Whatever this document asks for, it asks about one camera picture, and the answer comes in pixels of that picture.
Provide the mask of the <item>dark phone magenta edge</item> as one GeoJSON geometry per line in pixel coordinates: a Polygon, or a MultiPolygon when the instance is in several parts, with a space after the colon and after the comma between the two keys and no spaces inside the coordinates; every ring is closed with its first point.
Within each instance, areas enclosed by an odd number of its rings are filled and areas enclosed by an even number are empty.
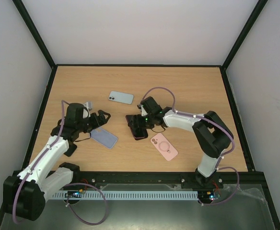
{"type": "Polygon", "coordinates": [[[141,140],[148,137],[144,117],[141,115],[126,115],[125,118],[135,140],[141,140]]]}

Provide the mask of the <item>lavender phone case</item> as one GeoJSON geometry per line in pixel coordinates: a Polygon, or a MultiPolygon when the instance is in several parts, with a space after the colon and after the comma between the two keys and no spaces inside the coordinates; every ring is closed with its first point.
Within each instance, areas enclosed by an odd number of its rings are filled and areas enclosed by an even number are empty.
{"type": "Polygon", "coordinates": [[[118,141],[118,138],[115,135],[101,127],[92,130],[90,134],[93,140],[95,140],[96,142],[100,143],[108,149],[112,149],[118,141]]]}

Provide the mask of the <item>light blue phone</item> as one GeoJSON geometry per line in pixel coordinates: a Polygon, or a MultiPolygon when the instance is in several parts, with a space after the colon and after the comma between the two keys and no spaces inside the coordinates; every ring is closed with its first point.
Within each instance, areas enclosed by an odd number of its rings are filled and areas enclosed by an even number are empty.
{"type": "Polygon", "coordinates": [[[132,104],[134,95],[124,92],[111,91],[108,99],[117,103],[132,104]]]}

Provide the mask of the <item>black phone case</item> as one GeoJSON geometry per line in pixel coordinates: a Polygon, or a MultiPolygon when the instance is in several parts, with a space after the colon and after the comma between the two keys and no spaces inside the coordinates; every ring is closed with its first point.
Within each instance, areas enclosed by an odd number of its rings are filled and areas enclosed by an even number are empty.
{"type": "Polygon", "coordinates": [[[132,135],[132,136],[136,141],[146,139],[148,137],[148,135],[132,135]]]}

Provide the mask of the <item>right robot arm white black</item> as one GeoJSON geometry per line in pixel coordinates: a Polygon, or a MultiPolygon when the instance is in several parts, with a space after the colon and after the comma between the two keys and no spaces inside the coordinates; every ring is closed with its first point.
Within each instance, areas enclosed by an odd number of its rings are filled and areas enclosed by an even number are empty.
{"type": "Polygon", "coordinates": [[[194,133],[203,151],[202,160],[195,171],[195,180],[202,188],[211,184],[221,159],[235,148],[233,134],[220,117],[214,111],[190,114],[171,107],[154,109],[152,112],[146,112],[143,107],[141,109],[141,114],[126,115],[134,138],[146,138],[147,130],[155,126],[163,129],[174,127],[194,133]]]}

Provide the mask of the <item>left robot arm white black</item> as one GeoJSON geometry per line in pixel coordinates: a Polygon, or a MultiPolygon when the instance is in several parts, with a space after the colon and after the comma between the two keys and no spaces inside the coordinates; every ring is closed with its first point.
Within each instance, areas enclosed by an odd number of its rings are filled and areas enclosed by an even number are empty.
{"type": "Polygon", "coordinates": [[[90,103],[61,102],[61,119],[51,131],[46,145],[34,160],[18,174],[8,176],[3,183],[4,211],[18,218],[36,220],[42,214],[47,201],[61,188],[79,179],[78,165],[64,162],[54,173],[53,166],[62,155],[70,157],[81,133],[89,134],[105,125],[111,115],[103,110],[91,113],[90,103]]]}

